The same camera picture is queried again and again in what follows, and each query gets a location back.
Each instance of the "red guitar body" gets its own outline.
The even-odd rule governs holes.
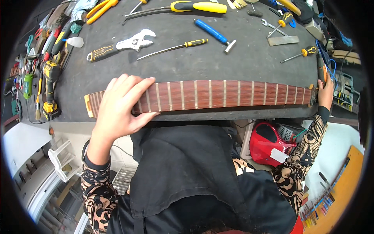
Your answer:
[[[249,140],[249,151],[253,161],[274,167],[281,163],[270,157],[272,149],[285,153],[291,147],[296,147],[296,143],[282,140],[275,128],[267,122],[257,124]]]

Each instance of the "yellow pliers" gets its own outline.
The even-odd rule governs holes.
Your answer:
[[[111,8],[112,6],[115,6],[117,5],[117,3],[119,2],[120,0],[105,0],[104,2],[100,3],[99,5],[97,5],[96,7],[94,7],[92,10],[90,10],[90,12],[87,14],[86,18],[88,19],[87,20],[87,24],[92,24],[95,20],[97,20],[102,14],[104,14],[104,12],[106,12],[109,8]]]

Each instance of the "rosewood fretboard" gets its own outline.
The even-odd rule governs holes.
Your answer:
[[[85,96],[96,118],[104,91]],[[243,80],[188,80],[155,83],[135,104],[133,114],[236,106],[309,104],[311,90],[276,83]]]

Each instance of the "wrench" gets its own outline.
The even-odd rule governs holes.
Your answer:
[[[93,50],[91,53],[87,55],[86,59],[87,61],[95,62],[112,56],[124,49],[133,49],[136,52],[139,52],[141,47],[149,46],[153,43],[153,41],[144,40],[144,37],[146,35],[152,37],[156,36],[156,34],[151,30],[143,29],[140,31],[140,33],[135,34],[133,37],[129,39],[108,46],[103,46],[100,49]]]
[[[262,19],[261,21],[263,22],[262,24],[263,24],[264,26],[268,26],[268,27],[270,27],[270,28],[272,28],[272,29],[275,29],[275,27],[274,27],[273,25],[269,24],[265,19]],[[288,35],[285,34],[284,32],[282,32],[281,30],[277,29],[277,31],[280,32],[283,36],[288,37]]]

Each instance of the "black workbench surface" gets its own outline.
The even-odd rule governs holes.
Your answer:
[[[152,0],[143,5],[143,9],[161,7],[173,0]],[[123,73],[137,75],[142,78],[156,78],[156,82],[180,80],[252,80],[282,83],[299,87],[317,84],[317,63],[315,56],[299,57],[284,64],[280,61],[300,53],[309,45],[315,45],[315,39],[297,24],[296,28],[289,25],[281,28],[289,36],[298,36],[300,43],[272,46],[268,45],[267,34],[270,27],[262,25],[261,18],[249,16],[250,5],[241,10],[228,8],[224,15],[214,17],[197,16],[188,13],[160,13],[130,19],[122,26],[126,13],[137,4],[136,1],[120,1],[104,13],[93,24],[85,24],[79,33],[84,39],[82,48],[74,48],[68,64],[57,83],[55,98],[62,114],[55,121],[87,122],[95,121],[87,115],[84,95],[105,90],[114,77]],[[278,17],[262,3],[254,4],[256,10],[263,12],[263,18],[277,25]],[[225,46],[194,25],[194,19],[201,19],[221,32],[229,41],[237,40],[236,46],[226,55]],[[150,29],[156,37],[146,37],[154,43],[140,50],[121,51],[102,61],[91,63],[86,56],[101,46],[125,40],[142,29]],[[141,61],[137,57],[183,44],[186,41],[208,38],[209,43],[191,48],[159,54]],[[251,118],[288,118],[309,117],[316,113],[316,107],[289,106],[266,109],[260,107],[165,112],[158,120],[212,120],[212,119],[251,119]]]

